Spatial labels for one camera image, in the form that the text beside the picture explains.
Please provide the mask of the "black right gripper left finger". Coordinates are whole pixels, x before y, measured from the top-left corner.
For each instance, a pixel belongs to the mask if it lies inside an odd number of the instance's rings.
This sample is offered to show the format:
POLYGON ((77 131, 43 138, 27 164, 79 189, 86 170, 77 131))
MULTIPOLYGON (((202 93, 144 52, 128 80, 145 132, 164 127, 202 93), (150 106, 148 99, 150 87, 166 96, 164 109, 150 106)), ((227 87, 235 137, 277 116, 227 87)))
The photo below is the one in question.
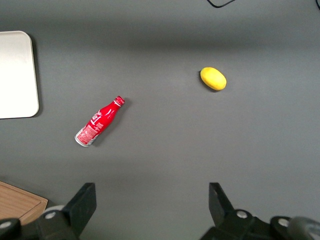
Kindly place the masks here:
POLYGON ((85 183, 66 205, 50 207, 38 218, 39 239, 78 240, 96 208, 96 185, 85 183))

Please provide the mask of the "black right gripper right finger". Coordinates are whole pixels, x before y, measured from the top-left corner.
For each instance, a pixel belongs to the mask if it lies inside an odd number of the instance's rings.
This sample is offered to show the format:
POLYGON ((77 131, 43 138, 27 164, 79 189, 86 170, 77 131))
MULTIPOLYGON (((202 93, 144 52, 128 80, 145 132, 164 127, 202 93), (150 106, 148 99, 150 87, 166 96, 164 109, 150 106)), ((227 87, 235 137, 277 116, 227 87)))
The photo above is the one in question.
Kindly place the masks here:
POLYGON ((203 240, 244 240, 252 230, 254 217, 245 210, 236 210, 217 182, 209 184, 208 207, 214 226, 203 240))

